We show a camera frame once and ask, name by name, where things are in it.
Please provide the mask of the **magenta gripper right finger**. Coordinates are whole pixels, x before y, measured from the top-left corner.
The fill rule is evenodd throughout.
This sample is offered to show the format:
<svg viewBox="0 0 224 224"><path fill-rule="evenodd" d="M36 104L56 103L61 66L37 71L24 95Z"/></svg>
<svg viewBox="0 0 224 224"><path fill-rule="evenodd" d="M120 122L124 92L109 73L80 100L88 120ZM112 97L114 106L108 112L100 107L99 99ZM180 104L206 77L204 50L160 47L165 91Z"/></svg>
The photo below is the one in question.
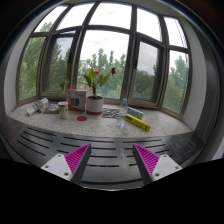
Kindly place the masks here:
<svg viewBox="0 0 224 224"><path fill-rule="evenodd" d="M138 144L133 145L133 155L145 185L182 169L167 154L158 155Z"/></svg>

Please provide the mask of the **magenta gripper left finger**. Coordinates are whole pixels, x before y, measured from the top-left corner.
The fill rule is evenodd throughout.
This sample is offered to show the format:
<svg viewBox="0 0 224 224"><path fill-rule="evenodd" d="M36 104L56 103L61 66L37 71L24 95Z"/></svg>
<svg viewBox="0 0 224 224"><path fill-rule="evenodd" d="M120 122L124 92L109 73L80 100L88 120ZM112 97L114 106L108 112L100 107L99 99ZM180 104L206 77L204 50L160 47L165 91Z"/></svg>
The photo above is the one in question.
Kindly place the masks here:
<svg viewBox="0 0 224 224"><path fill-rule="evenodd" d="M42 169L65 180L79 184L91 154L91 145L86 144L63 155L56 154Z"/></svg>

